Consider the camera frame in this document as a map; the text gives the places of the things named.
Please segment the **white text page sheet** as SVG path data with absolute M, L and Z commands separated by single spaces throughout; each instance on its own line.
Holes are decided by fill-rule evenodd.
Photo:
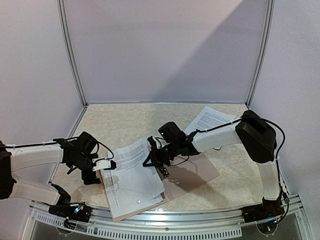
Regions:
M 160 203 L 165 187 L 155 175 L 105 175 L 105 191 L 114 219 L 141 211 Z

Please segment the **brown plastic folder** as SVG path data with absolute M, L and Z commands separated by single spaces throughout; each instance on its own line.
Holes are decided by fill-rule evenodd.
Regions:
M 170 176 L 167 178 L 163 178 L 157 169 L 156 171 L 164 185 L 164 192 L 161 194 L 162 201 L 140 211 L 126 214 L 123 217 L 113 218 L 112 216 L 113 221 L 118 222 L 165 204 L 220 176 L 219 171 L 203 153 L 191 157 L 179 166 L 170 167 L 168 170 Z

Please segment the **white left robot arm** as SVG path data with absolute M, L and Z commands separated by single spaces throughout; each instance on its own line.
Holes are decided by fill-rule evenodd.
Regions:
M 16 172 L 30 167 L 63 164 L 72 172 L 81 170 L 85 184 L 97 183 L 94 173 L 94 158 L 98 157 L 98 141 L 89 133 L 78 137 L 55 138 L 49 142 L 24 145 L 0 144 L 0 198 L 20 198 L 41 202 L 55 209 L 63 216 L 74 213 L 71 196 L 57 184 L 43 184 L 24 180 Z

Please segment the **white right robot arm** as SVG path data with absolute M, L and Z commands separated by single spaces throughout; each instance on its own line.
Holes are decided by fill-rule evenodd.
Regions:
M 285 213 L 282 201 L 289 200 L 281 184 L 279 153 L 286 135 L 276 123 L 246 110 L 239 118 L 209 129 L 186 133 L 170 121 L 158 132 L 166 144 L 159 147 L 155 137 L 150 136 L 147 139 L 150 152 L 143 167 L 155 167 L 166 178 L 170 175 L 166 168 L 178 156 L 193 157 L 217 147 L 241 145 L 257 165 L 263 190 L 262 202 L 243 208 L 243 213 L 260 214 L 262 218 Z

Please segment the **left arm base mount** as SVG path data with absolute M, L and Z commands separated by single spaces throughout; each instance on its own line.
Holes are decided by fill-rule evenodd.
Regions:
M 66 205 L 51 205 L 48 212 L 51 215 L 64 218 L 64 228 L 75 230 L 78 222 L 89 223 L 93 208 L 84 202 L 77 202 Z

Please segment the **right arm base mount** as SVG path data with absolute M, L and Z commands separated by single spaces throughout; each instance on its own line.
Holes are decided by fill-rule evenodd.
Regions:
M 241 215 L 245 223 L 259 222 L 262 220 L 282 219 L 288 214 L 289 206 L 285 210 L 281 200 L 262 199 L 262 203 L 241 208 Z

